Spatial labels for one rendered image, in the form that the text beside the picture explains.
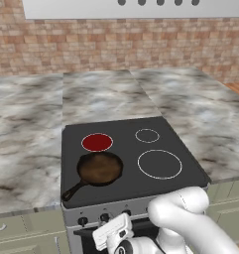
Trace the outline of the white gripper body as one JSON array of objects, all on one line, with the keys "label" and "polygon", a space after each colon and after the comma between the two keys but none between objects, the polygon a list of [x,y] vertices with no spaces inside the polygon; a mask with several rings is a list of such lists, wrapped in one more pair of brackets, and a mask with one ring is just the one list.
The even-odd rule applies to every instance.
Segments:
[{"label": "white gripper body", "polygon": [[115,251],[119,244],[134,236],[130,216],[122,213],[92,232],[95,247],[98,251],[107,249]]}]

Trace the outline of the black glass-top stove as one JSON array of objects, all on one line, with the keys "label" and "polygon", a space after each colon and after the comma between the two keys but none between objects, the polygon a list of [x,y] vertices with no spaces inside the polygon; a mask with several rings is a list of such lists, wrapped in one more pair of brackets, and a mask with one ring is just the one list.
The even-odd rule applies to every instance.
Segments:
[{"label": "black glass-top stove", "polygon": [[[81,146],[82,139],[103,133],[113,139],[104,152],[117,155],[123,162],[122,177],[105,187],[85,186],[61,203],[71,254],[108,254],[97,251],[91,237],[74,235],[74,230],[98,227],[102,213],[110,219],[130,209],[131,220],[148,218],[150,200],[186,187],[205,189],[210,178],[167,120],[161,116],[67,125],[62,131],[61,184],[65,192],[80,181],[76,165],[91,152]],[[77,223],[87,217],[82,227]]]}]

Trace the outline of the glowing red stove burner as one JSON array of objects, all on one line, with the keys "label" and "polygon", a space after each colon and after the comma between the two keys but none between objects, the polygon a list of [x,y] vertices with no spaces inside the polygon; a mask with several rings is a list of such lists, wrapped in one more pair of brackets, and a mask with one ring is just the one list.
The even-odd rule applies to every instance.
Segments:
[{"label": "glowing red stove burner", "polygon": [[113,139],[103,133],[93,133],[85,136],[81,141],[83,149],[89,152],[101,152],[108,150],[113,145]]}]

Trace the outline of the dark cast iron frying pan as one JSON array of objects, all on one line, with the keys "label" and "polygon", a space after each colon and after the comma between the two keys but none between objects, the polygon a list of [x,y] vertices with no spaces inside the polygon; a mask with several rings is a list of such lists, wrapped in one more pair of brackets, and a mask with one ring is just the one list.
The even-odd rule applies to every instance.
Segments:
[{"label": "dark cast iron frying pan", "polygon": [[69,201],[84,186],[104,187],[111,185],[122,177],[123,162],[111,152],[91,152],[80,157],[76,170],[80,181],[66,190],[63,201]]}]

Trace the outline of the pale green drawer front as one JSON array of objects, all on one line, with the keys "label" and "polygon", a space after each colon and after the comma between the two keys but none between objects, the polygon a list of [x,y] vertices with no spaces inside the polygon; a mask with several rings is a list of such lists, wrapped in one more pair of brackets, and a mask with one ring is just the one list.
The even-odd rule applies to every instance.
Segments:
[{"label": "pale green drawer front", "polygon": [[48,210],[0,218],[0,241],[11,237],[65,231],[62,212]]},{"label": "pale green drawer front", "polygon": [[208,187],[208,196],[211,203],[222,202],[239,198],[239,180],[219,183]]}]

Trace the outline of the pale green cupboard door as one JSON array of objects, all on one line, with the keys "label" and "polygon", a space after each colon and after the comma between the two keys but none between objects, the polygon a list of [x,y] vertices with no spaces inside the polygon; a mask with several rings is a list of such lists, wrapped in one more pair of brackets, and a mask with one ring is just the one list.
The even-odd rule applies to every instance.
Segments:
[{"label": "pale green cupboard door", "polygon": [[0,242],[0,254],[70,254],[65,232]]},{"label": "pale green cupboard door", "polygon": [[212,204],[206,214],[239,244],[239,199]]}]

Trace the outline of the grey range hood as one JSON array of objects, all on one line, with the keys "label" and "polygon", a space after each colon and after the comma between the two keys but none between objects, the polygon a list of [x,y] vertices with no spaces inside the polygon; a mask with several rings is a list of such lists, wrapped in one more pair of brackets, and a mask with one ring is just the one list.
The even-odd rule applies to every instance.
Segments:
[{"label": "grey range hood", "polygon": [[27,19],[239,18],[239,0],[22,0]]}]

